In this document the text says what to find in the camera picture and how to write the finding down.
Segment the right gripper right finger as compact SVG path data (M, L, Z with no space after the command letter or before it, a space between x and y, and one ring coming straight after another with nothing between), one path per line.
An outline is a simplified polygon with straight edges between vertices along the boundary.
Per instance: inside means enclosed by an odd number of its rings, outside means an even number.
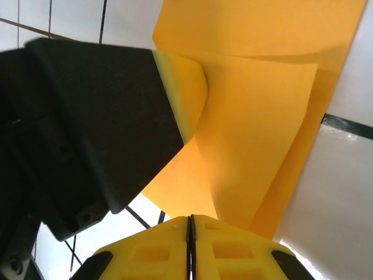
M286 246L204 215L191 215L191 279L312 279Z

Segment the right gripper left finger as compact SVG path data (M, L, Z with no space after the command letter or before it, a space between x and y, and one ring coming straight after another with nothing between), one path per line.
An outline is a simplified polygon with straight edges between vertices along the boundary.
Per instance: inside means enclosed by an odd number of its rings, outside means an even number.
M177 217L102 247L72 279L188 279L188 220Z

